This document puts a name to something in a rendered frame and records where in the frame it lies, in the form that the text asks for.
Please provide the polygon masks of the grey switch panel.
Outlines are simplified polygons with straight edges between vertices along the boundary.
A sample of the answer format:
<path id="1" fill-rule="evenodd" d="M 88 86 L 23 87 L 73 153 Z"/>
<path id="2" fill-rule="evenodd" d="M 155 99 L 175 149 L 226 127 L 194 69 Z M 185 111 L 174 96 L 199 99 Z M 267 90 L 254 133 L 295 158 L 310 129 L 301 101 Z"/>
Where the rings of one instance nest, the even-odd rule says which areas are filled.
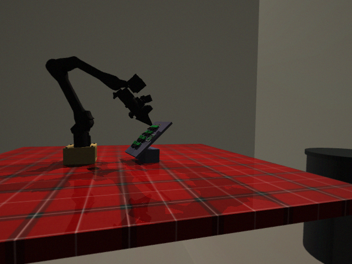
<path id="1" fill-rule="evenodd" d="M 172 122 L 156 121 L 139 136 L 125 151 L 144 163 L 157 163 L 160 160 L 160 149 L 150 145 L 172 124 Z"/>

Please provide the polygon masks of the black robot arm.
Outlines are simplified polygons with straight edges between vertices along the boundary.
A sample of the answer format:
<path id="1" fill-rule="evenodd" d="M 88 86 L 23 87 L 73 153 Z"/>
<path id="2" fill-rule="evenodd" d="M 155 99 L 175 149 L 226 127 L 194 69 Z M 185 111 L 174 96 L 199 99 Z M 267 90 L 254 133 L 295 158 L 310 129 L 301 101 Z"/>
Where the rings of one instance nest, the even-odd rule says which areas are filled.
<path id="1" fill-rule="evenodd" d="M 79 68 L 94 76 L 112 90 L 118 90 L 116 93 L 113 92 L 113 99 L 118 97 L 124 104 L 134 97 L 134 95 L 128 90 L 128 87 L 133 93 L 138 93 L 146 86 L 146 84 L 137 74 L 133 75 L 128 81 L 120 80 L 118 77 L 102 72 L 75 56 L 49 59 L 46 62 L 46 69 L 60 85 L 74 113 L 75 125 L 70 129 L 74 137 L 74 148 L 90 147 L 91 136 L 89 135 L 89 131 L 94 124 L 94 118 L 90 111 L 86 111 L 83 108 L 69 82 L 67 72 L 75 68 Z M 122 90 L 121 88 L 124 89 Z"/>

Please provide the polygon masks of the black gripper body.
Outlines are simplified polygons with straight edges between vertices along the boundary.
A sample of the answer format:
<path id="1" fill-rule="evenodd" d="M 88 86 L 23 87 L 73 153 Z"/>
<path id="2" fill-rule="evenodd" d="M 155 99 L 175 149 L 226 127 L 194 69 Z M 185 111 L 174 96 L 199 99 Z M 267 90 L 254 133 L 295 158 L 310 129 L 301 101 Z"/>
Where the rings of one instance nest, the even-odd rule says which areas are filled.
<path id="1" fill-rule="evenodd" d="M 129 117 L 131 119 L 133 116 L 144 118 L 153 110 L 150 105 L 142 106 L 135 96 L 125 104 L 125 107 L 130 110 Z"/>

